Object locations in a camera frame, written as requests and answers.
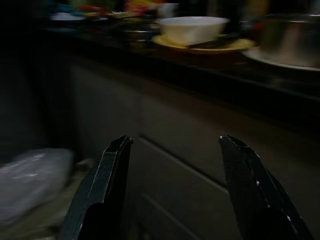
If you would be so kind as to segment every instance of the yellow plate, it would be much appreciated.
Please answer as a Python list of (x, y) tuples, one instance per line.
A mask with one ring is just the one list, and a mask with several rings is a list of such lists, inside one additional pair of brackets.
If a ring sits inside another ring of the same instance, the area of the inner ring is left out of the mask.
[(226, 48), (213, 48), (213, 49), (200, 49), (200, 48), (188, 48), (186, 46), (177, 45), (170, 42), (164, 35), (157, 35), (152, 38), (153, 42), (161, 46), (171, 48), (175, 51), (192, 53), (192, 54), (225, 54), (234, 51), (245, 50), (255, 45), (254, 41), (249, 39), (238, 39), (230, 43)]

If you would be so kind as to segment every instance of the white bowl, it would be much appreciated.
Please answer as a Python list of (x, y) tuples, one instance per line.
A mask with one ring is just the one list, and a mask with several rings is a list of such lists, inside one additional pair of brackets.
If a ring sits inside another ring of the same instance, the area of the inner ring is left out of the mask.
[(215, 40), (227, 22), (226, 18), (213, 16), (182, 16), (158, 21), (162, 34), (170, 42), (183, 46)]

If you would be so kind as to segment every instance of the white plastic bag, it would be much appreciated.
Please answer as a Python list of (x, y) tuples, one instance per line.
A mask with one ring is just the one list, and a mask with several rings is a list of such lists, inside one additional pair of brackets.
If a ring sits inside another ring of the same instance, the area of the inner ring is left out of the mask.
[(53, 199), (64, 187), (73, 154), (67, 149), (30, 150), (0, 168), (0, 224)]

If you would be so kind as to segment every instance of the dark countertop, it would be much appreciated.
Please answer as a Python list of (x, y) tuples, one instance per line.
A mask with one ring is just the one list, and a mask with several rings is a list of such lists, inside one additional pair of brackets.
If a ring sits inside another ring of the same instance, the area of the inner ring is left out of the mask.
[(101, 25), (48, 25), (41, 37), (77, 55), (178, 85), (320, 139), (320, 72), (271, 66), (237, 52), (176, 52), (149, 41), (115, 37)]

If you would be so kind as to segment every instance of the metal pot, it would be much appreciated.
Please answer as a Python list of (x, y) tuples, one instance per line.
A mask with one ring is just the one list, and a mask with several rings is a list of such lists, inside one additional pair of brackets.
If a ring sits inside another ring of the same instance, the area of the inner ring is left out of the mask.
[(287, 65), (320, 68), (320, 15), (275, 14), (264, 18), (263, 58)]

